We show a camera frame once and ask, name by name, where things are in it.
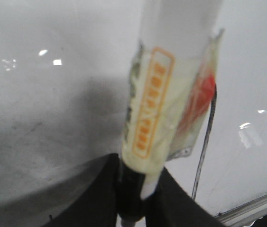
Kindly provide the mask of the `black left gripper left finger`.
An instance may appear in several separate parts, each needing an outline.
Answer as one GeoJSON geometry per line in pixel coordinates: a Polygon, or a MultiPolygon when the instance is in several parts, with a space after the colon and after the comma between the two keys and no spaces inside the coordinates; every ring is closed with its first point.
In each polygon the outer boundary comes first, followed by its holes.
{"type": "Polygon", "coordinates": [[[105,156],[105,164],[87,190],[45,227],[114,227],[117,220],[116,175],[118,154],[105,156]]]}

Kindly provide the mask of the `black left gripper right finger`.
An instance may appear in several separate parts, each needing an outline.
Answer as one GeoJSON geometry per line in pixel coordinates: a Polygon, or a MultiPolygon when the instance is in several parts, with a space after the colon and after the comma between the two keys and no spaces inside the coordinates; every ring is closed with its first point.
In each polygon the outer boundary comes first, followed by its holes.
{"type": "Polygon", "coordinates": [[[146,215],[148,227],[222,227],[201,208],[163,169],[152,204],[146,215]]]}

